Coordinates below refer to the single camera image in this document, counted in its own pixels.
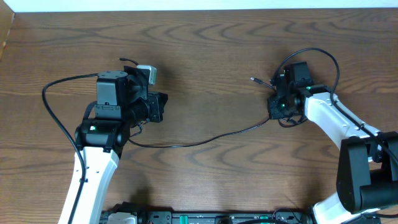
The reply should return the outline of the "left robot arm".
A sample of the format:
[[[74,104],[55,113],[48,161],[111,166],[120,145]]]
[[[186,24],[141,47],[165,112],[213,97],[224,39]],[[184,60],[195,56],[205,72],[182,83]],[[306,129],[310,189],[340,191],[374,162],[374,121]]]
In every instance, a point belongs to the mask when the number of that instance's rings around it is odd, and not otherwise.
[[[97,100],[87,107],[75,131],[74,172],[60,223],[98,223],[110,180],[131,128],[163,120],[165,93],[149,91],[157,70],[150,65],[101,72]]]

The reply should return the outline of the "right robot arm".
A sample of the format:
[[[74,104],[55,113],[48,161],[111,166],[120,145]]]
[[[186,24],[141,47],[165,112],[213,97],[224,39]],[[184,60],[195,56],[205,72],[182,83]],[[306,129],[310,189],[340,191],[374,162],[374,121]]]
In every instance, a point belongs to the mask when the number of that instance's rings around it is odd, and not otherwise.
[[[338,147],[336,193],[312,206],[304,223],[371,223],[397,205],[397,132],[384,133],[353,114],[326,85],[316,85],[305,62],[270,80],[271,119],[299,116],[319,126]]]

